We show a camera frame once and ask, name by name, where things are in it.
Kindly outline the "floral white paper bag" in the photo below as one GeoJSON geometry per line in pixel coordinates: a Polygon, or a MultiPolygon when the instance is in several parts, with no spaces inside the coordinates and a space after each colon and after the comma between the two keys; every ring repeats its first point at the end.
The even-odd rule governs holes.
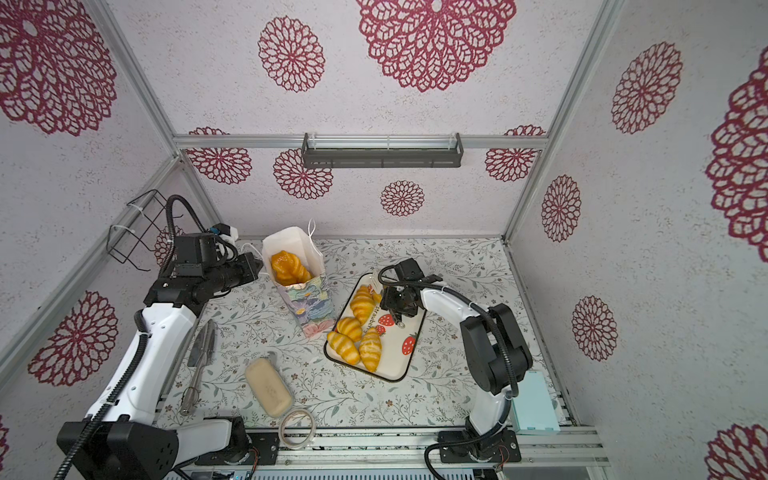
{"type": "Polygon", "coordinates": [[[325,261],[313,240],[315,229],[316,222],[310,219],[306,229],[293,226],[269,235],[260,250],[245,241],[239,246],[241,253],[254,253],[264,262],[265,272],[307,338],[334,324],[325,261]]]}

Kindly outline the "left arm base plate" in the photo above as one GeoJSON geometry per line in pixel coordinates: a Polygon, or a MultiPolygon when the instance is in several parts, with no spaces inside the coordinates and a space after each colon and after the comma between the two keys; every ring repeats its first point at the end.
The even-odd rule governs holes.
{"type": "Polygon", "coordinates": [[[238,446],[204,454],[195,466],[273,466],[280,451],[280,439],[276,430],[253,431],[238,446]]]}

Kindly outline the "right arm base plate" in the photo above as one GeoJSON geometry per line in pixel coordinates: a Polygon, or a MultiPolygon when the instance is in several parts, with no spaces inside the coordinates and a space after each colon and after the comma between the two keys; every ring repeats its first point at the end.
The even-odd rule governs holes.
{"type": "Polygon", "coordinates": [[[446,443],[455,443],[468,440],[468,431],[441,431],[437,441],[441,444],[439,450],[440,460],[447,464],[460,463],[518,463],[522,459],[521,449],[518,445],[515,432],[505,428],[492,437],[480,442],[446,446],[446,443]]]}

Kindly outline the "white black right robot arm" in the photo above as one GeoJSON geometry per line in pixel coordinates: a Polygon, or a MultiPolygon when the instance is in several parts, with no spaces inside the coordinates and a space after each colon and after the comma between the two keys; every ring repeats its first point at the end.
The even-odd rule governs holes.
{"type": "Polygon", "coordinates": [[[516,437],[508,422],[533,357],[510,307],[486,307],[470,300],[440,276],[425,275],[413,258],[383,267],[377,280],[383,286],[381,306],[394,319],[423,311],[458,326],[467,368],[477,386],[464,430],[442,431],[425,449],[427,469],[441,477],[431,461],[434,452],[443,464],[517,461],[516,437]]]}

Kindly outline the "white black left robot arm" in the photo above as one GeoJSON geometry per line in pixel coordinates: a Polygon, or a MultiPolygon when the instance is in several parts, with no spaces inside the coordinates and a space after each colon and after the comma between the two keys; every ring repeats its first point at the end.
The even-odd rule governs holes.
{"type": "Polygon", "coordinates": [[[263,267],[237,250],[233,228],[216,224],[178,235],[173,208],[190,202],[171,195],[165,204],[170,252],[134,313],[136,333],[115,374],[85,417],[65,423],[56,443],[65,457],[54,476],[77,470],[86,479],[163,479],[197,458],[217,454],[237,463],[250,452],[239,416],[204,419],[177,429],[155,425],[166,380],[207,303],[254,282],[263,267]]]}

